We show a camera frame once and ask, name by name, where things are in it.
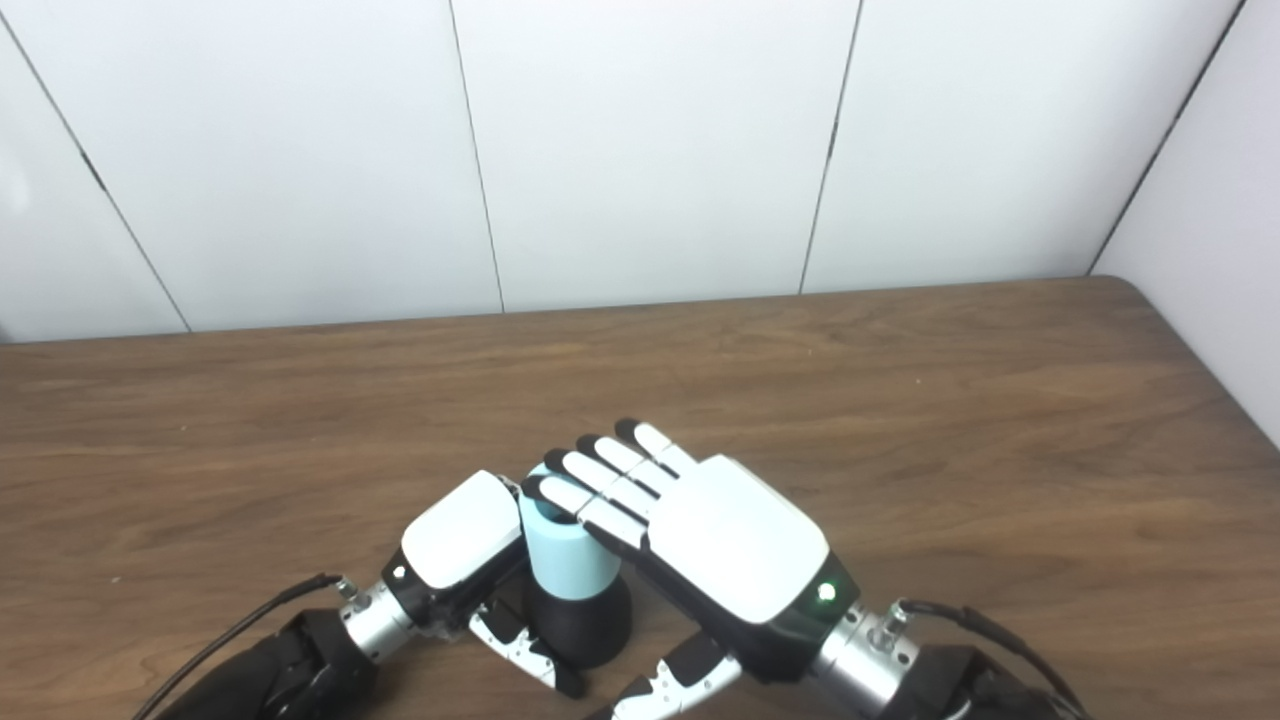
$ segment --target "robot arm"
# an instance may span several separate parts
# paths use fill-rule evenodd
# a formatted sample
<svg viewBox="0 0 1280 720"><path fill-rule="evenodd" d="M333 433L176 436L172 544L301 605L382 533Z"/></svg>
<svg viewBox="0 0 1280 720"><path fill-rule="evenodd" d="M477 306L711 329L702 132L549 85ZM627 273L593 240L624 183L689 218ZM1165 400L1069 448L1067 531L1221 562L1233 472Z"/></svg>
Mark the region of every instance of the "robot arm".
<svg viewBox="0 0 1280 720"><path fill-rule="evenodd" d="M340 579L344 607L300 612L207 673L159 719L347 720L366 708L379 666L411 638L452 637L462 629L543 684L580 697L577 675L532 638L509 607L490 601L529 561L517 493L492 473L474 474L410 523L376 584L360 591ZM334 580L321 575L298 587L307 585L305 592ZM148 701L136 720L154 705Z"/></svg>
<svg viewBox="0 0 1280 720"><path fill-rule="evenodd" d="M1074 696L1025 688L972 647L918 647L904 630L920 607L868 611L813 520L735 460L696 461L646 423L622 420L617 434L626 442L586 436L575 451L549 452L553 474L525 480L525 493L631 560L703 630L593 720L660 720L744 671L812 680L872 720L1056 720L1078 710ZM970 629L1016 639L969 618Z"/></svg>

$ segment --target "light blue cylinder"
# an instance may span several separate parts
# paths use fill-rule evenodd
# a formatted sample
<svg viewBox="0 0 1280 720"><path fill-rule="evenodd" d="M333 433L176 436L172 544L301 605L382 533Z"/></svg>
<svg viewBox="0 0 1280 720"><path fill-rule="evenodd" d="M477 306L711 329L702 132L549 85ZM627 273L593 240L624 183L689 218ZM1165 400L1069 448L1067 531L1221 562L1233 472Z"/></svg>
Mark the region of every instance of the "light blue cylinder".
<svg viewBox="0 0 1280 720"><path fill-rule="evenodd" d="M534 468L530 474L554 475L547 465ZM563 600L595 597L618 577L622 559L604 550L582 525L557 523L547 516L554 512L544 502L520 496L520 521L525 527L534 579Z"/></svg>

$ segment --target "black cylinder base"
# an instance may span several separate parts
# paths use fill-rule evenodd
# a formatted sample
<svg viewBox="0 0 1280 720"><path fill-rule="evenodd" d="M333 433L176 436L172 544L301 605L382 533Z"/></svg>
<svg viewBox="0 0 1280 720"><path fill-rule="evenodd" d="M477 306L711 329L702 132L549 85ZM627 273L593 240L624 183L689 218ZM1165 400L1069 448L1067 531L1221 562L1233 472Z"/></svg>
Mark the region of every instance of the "black cylinder base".
<svg viewBox="0 0 1280 720"><path fill-rule="evenodd" d="M621 577L586 600L563 600L525 583L525 618L534 634L575 670L617 657L631 639L631 589Z"/></svg>

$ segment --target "white wall panel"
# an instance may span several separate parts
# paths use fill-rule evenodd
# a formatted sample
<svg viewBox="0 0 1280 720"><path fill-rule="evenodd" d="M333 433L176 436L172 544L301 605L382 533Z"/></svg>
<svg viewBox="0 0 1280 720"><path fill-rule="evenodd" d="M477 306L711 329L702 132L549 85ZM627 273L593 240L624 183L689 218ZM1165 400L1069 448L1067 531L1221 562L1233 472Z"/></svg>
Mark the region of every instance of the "white wall panel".
<svg viewBox="0 0 1280 720"><path fill-rule="evenodd" d="M195 329L495 311L447 0L0 0Z"/></svg>
<svg viewBox="0 0 1280 720"><path fill-rule="evenodd" d="M1096 268L1138 286L1280 445L1280 3L1222 42Z"/></svg>
<svg viewBox="0 0 1280 720"><path fill-rule="evenodd" d="M456 3L508 309L796 292L856 3Z"/></svg>
<svg viewBox="0 0 1280 720"><path fill-rule="evenodd" d="M1236 0L867 0L804 290L1084 273Z"/></svg>
<svg viewBox="0 0 1280 720"><path fill-rule="evenodd" d="M184 329L0 26L0 342Z"/></svg>

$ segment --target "wood grain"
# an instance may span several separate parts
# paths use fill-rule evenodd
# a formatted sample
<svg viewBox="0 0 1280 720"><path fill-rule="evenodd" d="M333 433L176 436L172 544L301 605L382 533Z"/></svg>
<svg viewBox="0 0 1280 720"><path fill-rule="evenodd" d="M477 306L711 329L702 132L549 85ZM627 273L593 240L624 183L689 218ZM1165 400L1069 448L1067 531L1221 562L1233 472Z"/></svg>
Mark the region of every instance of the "wood grain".
<svg viewBox="0 0 1280 720"><path fill-rule="evenodd" d="M1100 719L1280 707L1280 454L1094 278L3 347L0 708L127 717L280 587L372 579L474 470L621 415L767 478L872 603L1005 620ZM690 629L632 587L596 700ZM384 680L372 720L596 706L466 638ZM692 716L833 715L742 682Z"/></svg>

